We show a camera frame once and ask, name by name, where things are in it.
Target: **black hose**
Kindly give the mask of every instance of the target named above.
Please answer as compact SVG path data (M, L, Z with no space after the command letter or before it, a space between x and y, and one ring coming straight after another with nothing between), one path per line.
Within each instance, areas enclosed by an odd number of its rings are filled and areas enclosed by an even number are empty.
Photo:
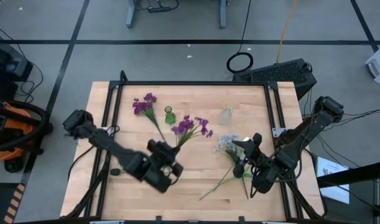
M16 107L16 108L23 108L23 109L37 113L40 116L40 123L33 131L24 135L23 137L0 145L0 151L5 151L13 147L19 147L21 144L27 143L30 140L36 138L37 136L43 135L42 131L44 131L48 125L48 119L47 119L48 116L47 116L46 111L44 111L43 109L37 106L31 105L29 103L24 103L20 101L12 100L12 101L8 101L7 103L9 103L11 106Z

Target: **metal stand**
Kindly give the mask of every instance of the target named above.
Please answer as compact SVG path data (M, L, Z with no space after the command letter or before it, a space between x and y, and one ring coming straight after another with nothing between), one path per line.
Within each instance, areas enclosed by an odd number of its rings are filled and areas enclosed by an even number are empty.
M132 28L133 17L136 11L136 0L127 0L129 3L129 9L127 10L126 16L126 26L127 28ZM226 28L226 8L227 0L219 0L219 10L220 10L220 29Z
M129 3L129 9L127 10L127 17L126 17L126 26L127 28L132 28L133 23L133 17L134 17L134 10L136 5L136 0L127 0Z
M220 0L220 29L226 28L227 0Z

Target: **black equipment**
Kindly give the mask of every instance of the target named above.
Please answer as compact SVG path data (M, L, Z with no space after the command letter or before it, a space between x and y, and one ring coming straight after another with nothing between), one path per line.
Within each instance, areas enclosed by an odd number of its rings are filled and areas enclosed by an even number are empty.
M309 217L321 218L313 208L307 203L296 186L290 183L290 174L297 167L302 150L315 138L320 132L332 123L337 123L343 117L343 106L332 98L320 97L314 105L311 117L305 119L295 129L283 129L276 138L276 148L272 156L266 156L259 149L262 136L256 133L253 140L233 141L233 143L244 149L244 159L238 156L236 165L233 169L235 177L241 177L244 173L244 166L251 165L253 174L252 189L250 196L254 197L256 192L262 194L270 191L276 179L287 182L288 186L299 199L299 202L305 208Z
M158 2L159 7L152 7L152 6L150 6L150 7L147 8L149 13L169 12L170 10L172 10L172 8L170 8L170 7L164 7L164 6L162 6L162 4L160 3L160 0L157 0L157 2Z
M14 82L27 81L32 67L33 64L9 44L0 44L0 98L13 100L18 88Z
M12 82L24 82L27 81L32 67L33 64L9 44L0 44L0 76Z
M84 110L74 111L64 121L63 125L69 136L75 139L88 138L90 144L109 151L118 158L119 164L128 174L139 181L145 180L161 193L166 192L171 185L176 183L183 172L183 167L175 162L175 157L180 148L172 148L166 142L149 140L147 149L152 153L150 156L141 151L126 149L110 138L107 131L98 129L93 124L92 115ZM173 183L169 178L171 174L176 176L176 180Z
M317 83L312 72L311 65L300 58L247 72L236 73L233 76L233 81L293 82L295 84L297 99L300 100Z

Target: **purple flower bunch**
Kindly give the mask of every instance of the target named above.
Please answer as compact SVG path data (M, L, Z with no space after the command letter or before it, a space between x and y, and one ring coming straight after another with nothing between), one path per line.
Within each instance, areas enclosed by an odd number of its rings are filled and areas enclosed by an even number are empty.
M162 139L165 140L164 135L160 131L157 119L155 117L154 109L152 107L153 103L157 102L157 97L152 95L152 93L147 93L145 97L143 97L144 101L140 102L138 98L133 99L133 105L132 107L134 108L134 114L135 115L145 115L148 117L151 122L157 127L160 135L162 136Z
M207 119L195 117L192 120L190 119L190 115L184 116L183 121L179 122L178 126L172 128L172 131L176 135L177 147L182 147L188 140L197 136L211 137L213 131L206 128L208 123Z

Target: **small green vase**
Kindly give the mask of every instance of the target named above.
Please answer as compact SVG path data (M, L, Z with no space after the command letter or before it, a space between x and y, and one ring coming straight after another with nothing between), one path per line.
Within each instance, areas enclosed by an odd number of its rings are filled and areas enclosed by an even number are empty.
M165 123L167 123L169 125L175 124L176 123L176 115L172 112L172 107L171 106L165 107L165 112L166 112Z

